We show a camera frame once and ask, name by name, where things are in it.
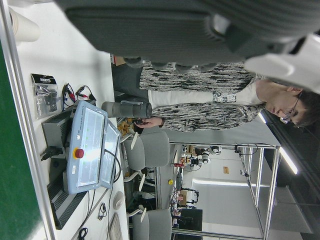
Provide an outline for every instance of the white table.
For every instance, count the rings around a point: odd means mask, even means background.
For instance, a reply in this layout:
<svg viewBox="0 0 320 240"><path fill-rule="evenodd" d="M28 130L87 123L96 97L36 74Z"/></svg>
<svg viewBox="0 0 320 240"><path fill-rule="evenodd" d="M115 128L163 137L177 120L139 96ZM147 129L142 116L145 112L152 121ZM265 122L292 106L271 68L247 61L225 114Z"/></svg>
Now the white table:
<svg viewBox="0 0 320 240"><path fill-rule="evenodd" d="M31 162L39 161L39 154L46 149L46 141L41 123L47 118L37 119L36 117L30 74L34 73L53 76L58 84L58 94L60 95L62 87L66 83L70 83L74 91L83 85L87 85L97 99L96 105L100 107L103 102L114 100L110 55L93 48L52 2L27 5L25 7L11 5L11 8L15 12L38 24L41 31L41 35L37 41L17 42L16 44L23 78L22 84L24 85L23 87L25 88L27 99L26 111L29 112L32 122L29 127L33 128L31 129L31 132L34 132L35 138L33 150L38 153L38 157L34 159L29 158L29 164L31 168L32 165L36 167L35 171L39 177L39 179L35 179L34 175L32 175L39 202L41 192L38 192L39 190L36 185L46 186L49 183L50 160L48 159L40 163ZM118 182L113 185L110 201L111 207L108 216L109 221L115 212L113 209L113 198L118 191L124 192L122 174ZM93 192L93 190L90 191L90 204L93 198ZM102 202L105 203L108 210L110 192L110 190L106 190L103 187L96 190L91 215L84 225L84 227L88 228L88 234L85 237L86 240L106 239L108 220L105 217L102 221L99 221L98 212ZM46 202L49 200L49 197L42 196L41 200L44 201L44 204L43 202L39 202L39 208L42 217L44 217L45 212L49 213L51 211L51 209L41 209L43 206L46 208L50 206L50 203ZM44 228L39 231L40 239L46 237L45 231L48 239L77 239L77 230L86 217L87 207L88 194L83 198L62 230L56 230L53 224L48 225L48 222L53 223L53 216L50 213L47 214L46 217L48 218L49 215L49 221L43 221ZM117 212L122 226L122 237L124 240L128 240L129 234L125 204L123 204Z"/></svg>

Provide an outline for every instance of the gray cylinder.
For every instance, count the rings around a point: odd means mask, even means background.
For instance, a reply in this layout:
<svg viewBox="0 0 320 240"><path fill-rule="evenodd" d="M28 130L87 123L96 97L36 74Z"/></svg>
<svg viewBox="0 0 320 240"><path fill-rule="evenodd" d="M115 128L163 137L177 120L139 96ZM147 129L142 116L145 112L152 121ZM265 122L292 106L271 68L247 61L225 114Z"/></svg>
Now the gray cylinder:
<svg viewBox="0 0 320 240"><path fill-rule="evenodd" d="M151 117L152 107L149 102L111 102L105 101L101 109L108 113L109 118L142 118Z"/></svg>

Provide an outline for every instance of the man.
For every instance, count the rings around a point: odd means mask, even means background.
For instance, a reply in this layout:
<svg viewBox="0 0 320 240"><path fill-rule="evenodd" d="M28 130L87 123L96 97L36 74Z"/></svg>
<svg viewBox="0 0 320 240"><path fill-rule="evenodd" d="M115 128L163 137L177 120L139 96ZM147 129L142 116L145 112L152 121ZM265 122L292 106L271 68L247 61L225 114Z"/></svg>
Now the man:
<svg viewBox="0 0 320 240"><path fill-rule="evenodd" d="M116 101L150 102L152 118L140 128L172 130L226 130L252 121L266 108L297 126L320 117L320 96L302 88L284 86L244 70L242 63L219 64L206 73L174 74L121 65L112 68L114 90L125 93Z"/></svg>

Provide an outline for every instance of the green wall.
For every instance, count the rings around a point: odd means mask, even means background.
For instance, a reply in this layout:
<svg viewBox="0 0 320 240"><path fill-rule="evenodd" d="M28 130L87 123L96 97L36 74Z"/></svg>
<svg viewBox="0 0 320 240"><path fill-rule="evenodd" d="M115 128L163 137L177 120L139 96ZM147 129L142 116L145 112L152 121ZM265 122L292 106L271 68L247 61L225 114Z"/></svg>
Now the green wall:
<svg viewBox="0 0 320 240"><path fill-rule="evenodd" d="M0 83L0 239L30 239L42 220L2 48Z"/></svg>

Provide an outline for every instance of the paper cup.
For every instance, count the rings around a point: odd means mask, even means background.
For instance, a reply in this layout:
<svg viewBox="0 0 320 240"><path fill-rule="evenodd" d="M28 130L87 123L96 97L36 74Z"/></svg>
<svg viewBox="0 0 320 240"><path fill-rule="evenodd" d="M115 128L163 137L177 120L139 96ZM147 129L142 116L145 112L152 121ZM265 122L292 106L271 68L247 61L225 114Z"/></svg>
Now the paper cup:
<svg viewBox="0 0 320 240"><path fill-rule="evenodd" d="M34 42L40 36L40 28L33 21L9 8L14 38L17 42Z"/></svg>

